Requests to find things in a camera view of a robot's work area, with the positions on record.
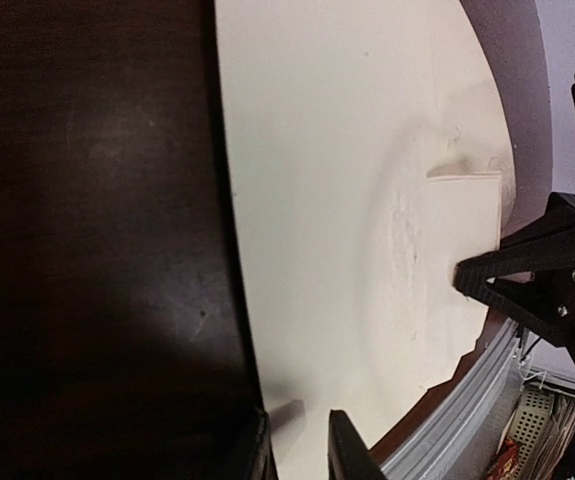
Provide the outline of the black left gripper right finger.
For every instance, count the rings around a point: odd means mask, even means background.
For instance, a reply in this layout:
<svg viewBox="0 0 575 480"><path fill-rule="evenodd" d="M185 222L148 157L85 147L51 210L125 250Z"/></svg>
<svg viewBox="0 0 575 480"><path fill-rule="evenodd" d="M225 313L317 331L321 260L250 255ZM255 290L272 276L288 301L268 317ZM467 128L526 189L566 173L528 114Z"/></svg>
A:
<svg viewBox="0 0 575 480"><path fill-rule="evenodd" d="M343 410L330 411L327 457L331 480L386 480Z"/></svg>

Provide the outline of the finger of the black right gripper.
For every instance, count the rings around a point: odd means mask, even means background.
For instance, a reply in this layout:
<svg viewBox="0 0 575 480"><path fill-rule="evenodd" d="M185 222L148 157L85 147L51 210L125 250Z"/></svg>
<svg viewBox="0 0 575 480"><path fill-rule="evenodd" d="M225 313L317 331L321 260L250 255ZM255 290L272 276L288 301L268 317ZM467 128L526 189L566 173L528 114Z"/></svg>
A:
<svg viewBox="0 0 575 480"><path fill-rule="evenodd" d="M543 216L505 238L499 249L458 263L454 283L569 268L575 268L575 194L554 192Z"/></svg>
<svg viewBox="0 0 575 480"><path fill-rule="evenodd" d="M566 349L575 365L575 253L484 254L457 265L454 287Z"/></svg>

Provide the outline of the lined stationery sheet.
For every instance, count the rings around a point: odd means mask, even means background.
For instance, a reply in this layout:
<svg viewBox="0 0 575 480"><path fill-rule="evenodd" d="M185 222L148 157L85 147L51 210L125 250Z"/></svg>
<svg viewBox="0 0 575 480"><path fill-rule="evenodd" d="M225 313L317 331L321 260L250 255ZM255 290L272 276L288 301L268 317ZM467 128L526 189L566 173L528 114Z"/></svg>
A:
<svg viewBox="0 0 575 480"><path fill-rule="evenodd" d="M433 176L425 182L423 253L432 274L498 246L502 177L498 172Z"/></svg>

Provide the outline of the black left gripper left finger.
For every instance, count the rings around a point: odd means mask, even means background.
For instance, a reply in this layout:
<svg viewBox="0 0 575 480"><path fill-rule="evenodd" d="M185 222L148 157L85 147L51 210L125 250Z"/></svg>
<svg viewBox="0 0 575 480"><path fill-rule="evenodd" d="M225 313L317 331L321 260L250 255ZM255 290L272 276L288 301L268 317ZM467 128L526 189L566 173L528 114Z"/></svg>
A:
<svg viewBox="0 0 575 480"><path fill-rule="evenodd" d="M246 480L276 480L278 473L273 455L268 413L257 410L249 430L244 461L244 478Z"/></svg>

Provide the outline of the cream envelope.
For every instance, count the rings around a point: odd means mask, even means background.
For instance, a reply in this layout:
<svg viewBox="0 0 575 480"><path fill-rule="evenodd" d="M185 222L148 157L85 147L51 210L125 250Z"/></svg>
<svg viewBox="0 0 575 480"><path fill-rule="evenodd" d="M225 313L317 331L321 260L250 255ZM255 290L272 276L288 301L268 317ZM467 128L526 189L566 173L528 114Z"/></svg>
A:
<svg viewBox="0 0 575 480"><path fill-rule="evenodd" d="M449 380L487 314L428 269L425 182L514 165L457 1L220 1L236 229L283 479L327 475L331 410L375 445Z"/></svg>

